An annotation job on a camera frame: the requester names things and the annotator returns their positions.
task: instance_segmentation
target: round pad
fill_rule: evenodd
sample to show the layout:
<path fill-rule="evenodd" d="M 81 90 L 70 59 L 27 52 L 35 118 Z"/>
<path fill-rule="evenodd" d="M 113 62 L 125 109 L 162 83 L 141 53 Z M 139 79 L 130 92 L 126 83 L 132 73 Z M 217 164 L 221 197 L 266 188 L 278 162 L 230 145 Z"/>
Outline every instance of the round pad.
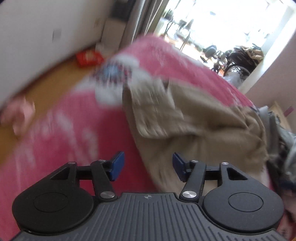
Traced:
<path fill-rule="evenodd" d="M 55 234 L 82 223 L 93 206 L 92 196 L 84 189 L 45 185 L 21 193 L 12 205 L 12 212 L 22 228 L 38 234 Z"/>
<path fill-rule="evenodd" d="M 202 207 L 216 224 L 240 233 L 271 229 L 283 214 L 283 203 L 275 192 L 259 182 L 244 180 L 228 181 L 213 189 Z"/>
<path fill-rule="evenodd" d="M 247 192 L 235 193 L 228 199 L 230 206 L 242 212 L 254 212 L 263 205 L 261 197 Z"/>

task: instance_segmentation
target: blue clip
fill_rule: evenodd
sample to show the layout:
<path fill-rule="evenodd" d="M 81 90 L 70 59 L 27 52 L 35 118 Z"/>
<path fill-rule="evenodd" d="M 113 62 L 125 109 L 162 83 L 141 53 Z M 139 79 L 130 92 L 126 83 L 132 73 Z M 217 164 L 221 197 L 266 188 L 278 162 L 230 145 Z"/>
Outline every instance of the blue clip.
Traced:
<path fill-rule="evenodd" d="M 110 181 L 115 181 L 124 166 L 124 152 L 121 151 L 111 162 Z"/>
<path fill-rule="evenodd" d="M 173 167 L 179 179 L 182 182 L 187 182 L 189 174 L 186 171 L 186 162 L 176 152 L 173 154 Z"/>

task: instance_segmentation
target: curtain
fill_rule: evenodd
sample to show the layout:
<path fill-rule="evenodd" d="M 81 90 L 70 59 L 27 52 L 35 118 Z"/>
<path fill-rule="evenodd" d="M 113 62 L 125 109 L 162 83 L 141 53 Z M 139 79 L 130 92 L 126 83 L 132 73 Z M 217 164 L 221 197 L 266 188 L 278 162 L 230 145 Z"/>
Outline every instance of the curtain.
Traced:
<path fill-rule="evenodd" d="M 146 34 L 163 0 L 136 0 L 126 24 L 120 48 L 126 47 L 139 34 Z"/>

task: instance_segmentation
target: wheel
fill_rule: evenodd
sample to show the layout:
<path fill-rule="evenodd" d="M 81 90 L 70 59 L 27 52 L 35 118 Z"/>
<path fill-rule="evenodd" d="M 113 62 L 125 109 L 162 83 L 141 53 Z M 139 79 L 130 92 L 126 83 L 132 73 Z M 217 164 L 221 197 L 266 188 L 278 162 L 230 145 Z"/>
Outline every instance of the wheel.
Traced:
<path fill-rule="evenodd" d="M 214 64 L 214 67 L 212 68 L 212 71 L 215 72 L 216 74 L 218 74 L 219 71 L 220 71 L 220 69 L 221 69 L 220 64 L 215 63 L 215 64 Z"/>
<path fill-rule="evenodd" d="M 248 71 L 246 68 L 238 66 L 236 64 L 232 64 L 232 65 L 229 65 L 228 67 L 226 67 L 224 70 L 223 76 L 228 76 L 228 74 L 230 72 L 238 72 L 240 75 L 240 78 L 244 81 L 251 74 L 250 71 Z"/>

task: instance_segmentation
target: ribbed rubber surface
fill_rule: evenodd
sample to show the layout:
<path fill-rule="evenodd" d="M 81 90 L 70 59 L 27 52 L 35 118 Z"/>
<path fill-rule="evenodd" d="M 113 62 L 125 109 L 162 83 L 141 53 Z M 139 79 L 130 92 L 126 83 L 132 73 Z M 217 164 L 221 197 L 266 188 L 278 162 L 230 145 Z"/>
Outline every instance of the ribbed rubber surface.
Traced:
<path fill-rule="evenodd" d="M 14 241 L 280 241 L 276 231 L 240 235 L 209 222 L 193 203 L 177 200 L 173 193 L 122 196 L 97 207 L 82 226 L 56 236 L 21 232 Z"/>

